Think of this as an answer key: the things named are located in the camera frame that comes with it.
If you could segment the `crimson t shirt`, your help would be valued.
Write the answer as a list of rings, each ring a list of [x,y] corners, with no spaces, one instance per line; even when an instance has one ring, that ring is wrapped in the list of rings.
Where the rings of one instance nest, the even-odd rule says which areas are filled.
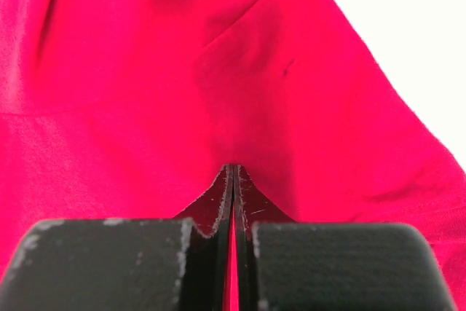
[[[465,308],[465,172],[333,0],[1,0],[1,267],[44,219],[170,217],[226,163],[288,215],[400,222]]]

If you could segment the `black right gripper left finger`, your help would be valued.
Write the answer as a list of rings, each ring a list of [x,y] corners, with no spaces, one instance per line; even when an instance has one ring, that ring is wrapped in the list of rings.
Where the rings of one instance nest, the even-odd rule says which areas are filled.
[[[222,310],[233,168],[172,219],[47,220],[20,242],[3,310]]]

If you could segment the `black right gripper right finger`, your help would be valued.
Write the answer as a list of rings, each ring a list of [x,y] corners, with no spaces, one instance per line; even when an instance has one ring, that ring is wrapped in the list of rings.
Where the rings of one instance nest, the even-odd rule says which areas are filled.
[[[234,167],[241,310],[453,310],[425,238],[405,224],[298,223]]]

